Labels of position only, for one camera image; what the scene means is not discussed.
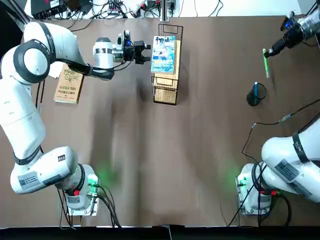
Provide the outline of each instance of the black wire basket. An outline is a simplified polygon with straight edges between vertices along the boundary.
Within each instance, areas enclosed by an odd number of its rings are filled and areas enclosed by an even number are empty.
[[[180,42],[179,56],[176,59],[178,61],[178,73],[174,74],[174,78],[170,75],[154,74],[151,76],[153,101],[155,103],[177,105],[178,100],[178,88],[180,81],[180,66],[181,66],[181,49],[183,39],[184,27],[178,25],[169,25],[160,23],[158,26],[158,36],[175,36],[176,41]]]

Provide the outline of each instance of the robotic arm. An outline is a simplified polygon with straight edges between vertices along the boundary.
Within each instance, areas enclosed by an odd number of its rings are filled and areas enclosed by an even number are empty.
[[[319,8],[299,19],[295,19],[292,12],[284,20],[281,31],[285,31],[284,36],[264,53],[266,58],[279,54],[285,47],[293,48],[320,32]],[[271,196],[277,194],[275,190],[303,195],[315,203],[320,202],[319,132],[320,119],[291,137],[273,137],[266,141],[262,147],[262,162],[259,166],[248,163],[235,178],[242,214],[267,214]]]
[[[320,10],[317,8],[312,14],[299,19],[294,18],[292,12],[286,17],[281,28],[285,31],[282,38],[275,42],[272,47],[264,53],[266,58],[278,55],[285,47],[291,49],[297,44],[313,37],[320,31]]]
[[[0,63],[0,125],[14,152],[10,183],[17,194],[54,184],[67,193],[69,208],[88,212],[94,202],[88,193],[96,191],[93,185],[99,183],[98,177],[89,165],[78,163],[77,154],[68,146],[41,151],[46,130],[26,87],[42,82],[56,61],[86,76],[111,80],[114,63],[149,61],[142,55],[144,49],[151,46],[143,41],[132,43],[129,31],[120,34],[116,44],[100,37],[93,47],[96,66],[92,66],[84,62],[76,37],[68,29],[42,22],[26,25],[24,43],[10,49]]]

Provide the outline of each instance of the table surface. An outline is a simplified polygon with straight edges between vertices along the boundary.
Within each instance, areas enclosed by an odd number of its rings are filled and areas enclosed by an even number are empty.
[[[132,64],[111,81],[85,77],[78,104],[54,102],[57,80],[48,77],[41,112],[44,151],[72,147],[78,161],[90,164],[111,188],[124,226],[224,226],[237,210],[235,176],[251,162],[241,149],[252,124],[277,121],[319,96],[318,48],[301,44],[284,50],[269,60],[273,77],[266,79],[262,48],[281,36],[281,21],[282,17],[172,19],[170,24],[184,26],[177,106],[153,103],[150,63]],[[94,20],[76,34],[84,59],[93,64],[92,46],[98,37],[115,41],[128,29],[132,40],[152,43],[158,23]],[[150,50],[143,53],[151,55]],[[266,86],[268,95],[250,107],[246,95],[256,81]],[[291,136],[318,108],[312,106],[282,125],[257,127],[247,152],[259,159],[268,138]],[[57,226],[55,187],[15,194],[10,187],[13,151],[2,130],[0,151],[0,226]],[[315,203],[287,196],[292,225],[320,225]],[[281,225],[286,217],[285,203],[279,200],[264,224]],[[84,217],[81,224],[110,225],[109,213],[101,204],[98,216]],[[241,224],[256,225],[257,217],[243,216]]]

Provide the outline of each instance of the green marker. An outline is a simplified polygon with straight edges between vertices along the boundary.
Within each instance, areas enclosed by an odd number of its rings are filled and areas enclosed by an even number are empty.
[[[264,61],[264,69],[265,69],[265,76],[266,78],[270,78],[270,74],[269,74],[269,67],[268,67],[268,60],[265,58],[265,52],[267,52],[267,50],[264,48],[262,49],[262,56],[263,56],[263,61]]]

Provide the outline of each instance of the black cup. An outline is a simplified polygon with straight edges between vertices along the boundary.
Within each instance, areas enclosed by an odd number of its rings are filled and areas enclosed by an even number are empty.
[[[267,96],[267,89],[262,83],[258,83],[258,96],[255,95],[255,86],[246,96],[246,101],[252,107],[257,106]]]

